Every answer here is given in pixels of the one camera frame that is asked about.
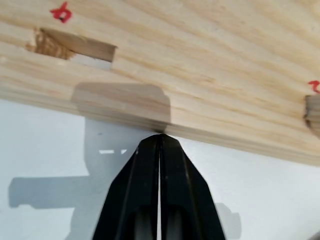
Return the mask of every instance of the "red handwritten character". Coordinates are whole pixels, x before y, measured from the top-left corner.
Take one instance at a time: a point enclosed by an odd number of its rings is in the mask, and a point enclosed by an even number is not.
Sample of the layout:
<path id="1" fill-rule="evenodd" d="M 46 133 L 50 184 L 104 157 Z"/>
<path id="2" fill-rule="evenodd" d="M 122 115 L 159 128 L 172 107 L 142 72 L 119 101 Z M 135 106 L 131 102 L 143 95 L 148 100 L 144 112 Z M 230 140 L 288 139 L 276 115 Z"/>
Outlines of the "red handwritten character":
<path id="1" fill-rule="evenodd" d="M 320 94 L 320 91 L 317 89 L 318 85 L 320 84 L 319 81 L 317 81 L 317 80 L 310 81 L 310 82 L 308 82 L 308 84 L 313 85 L 313 86 L 312 86 L 312 90 L 313 90 L 314 92 Z"/>
<path id="2" fill-rule="evenodd" d="M 55 19 L 59 19 L 62 23 L 66 23 L 72 16 L 72 12 L 67 9 L 67 2 L 65 1 L 60 8 L 50 10 Z"/>

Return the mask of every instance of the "mortise cut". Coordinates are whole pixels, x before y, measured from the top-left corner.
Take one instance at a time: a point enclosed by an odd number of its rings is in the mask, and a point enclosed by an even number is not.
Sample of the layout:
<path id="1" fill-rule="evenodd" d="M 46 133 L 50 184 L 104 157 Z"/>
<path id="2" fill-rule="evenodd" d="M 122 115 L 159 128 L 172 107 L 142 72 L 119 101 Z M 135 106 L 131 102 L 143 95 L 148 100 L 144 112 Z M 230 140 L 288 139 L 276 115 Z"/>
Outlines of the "mortise cut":
<path id="1" fill-rule="evenodd" d="M 35 42 L 26 45 L 28 51 L 97 68 L 109 69 L 116 51 L 114 45 L 53 29 L 35 29 L 34 37 Z"/>

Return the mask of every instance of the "white wall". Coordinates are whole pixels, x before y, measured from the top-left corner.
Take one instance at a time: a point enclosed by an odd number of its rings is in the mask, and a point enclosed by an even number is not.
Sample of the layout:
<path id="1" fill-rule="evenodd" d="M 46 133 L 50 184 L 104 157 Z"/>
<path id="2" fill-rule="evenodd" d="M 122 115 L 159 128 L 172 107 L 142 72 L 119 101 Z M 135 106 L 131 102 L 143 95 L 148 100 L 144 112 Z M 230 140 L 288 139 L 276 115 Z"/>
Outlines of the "white wall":
<path id="1" fill-rule="evenodd" d="M 90 239 L 113 178 L 151 134 L 0 100 L 0 240 Z M 228 239 L 320 239 L 319 167 L 178 139 Z"/>

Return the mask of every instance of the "wooden board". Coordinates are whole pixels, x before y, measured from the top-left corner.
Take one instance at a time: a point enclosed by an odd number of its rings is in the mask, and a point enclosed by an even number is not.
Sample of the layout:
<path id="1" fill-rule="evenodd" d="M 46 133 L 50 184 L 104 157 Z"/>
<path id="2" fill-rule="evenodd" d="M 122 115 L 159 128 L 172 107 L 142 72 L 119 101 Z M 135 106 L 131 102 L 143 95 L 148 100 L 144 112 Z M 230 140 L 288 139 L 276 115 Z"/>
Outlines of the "wooden board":
<path id="1" fill-rule="evenodd" d="M 320 164 L 303 118 L 320 1 L 70 0 L 66 23 L 50 13 L 61 4 L 0 1 L 1 98 Z M 105 51 L 111 70 L 28 51 L 34 29 Z"/>

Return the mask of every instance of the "black clamp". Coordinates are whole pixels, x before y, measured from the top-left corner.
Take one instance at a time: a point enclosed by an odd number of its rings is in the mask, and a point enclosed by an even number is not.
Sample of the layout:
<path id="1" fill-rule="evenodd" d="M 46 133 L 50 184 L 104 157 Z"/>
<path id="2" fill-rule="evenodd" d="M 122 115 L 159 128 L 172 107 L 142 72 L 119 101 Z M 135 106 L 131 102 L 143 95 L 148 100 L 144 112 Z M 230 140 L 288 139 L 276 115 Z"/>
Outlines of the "black clamp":
<path id="1" fill-rule="evenodd" d="M 159 191 L 161 240 L 225 240 L 206 181 L 165 134 L 142 140 L 114 179 L 93 240 L 156 240 Z"/>

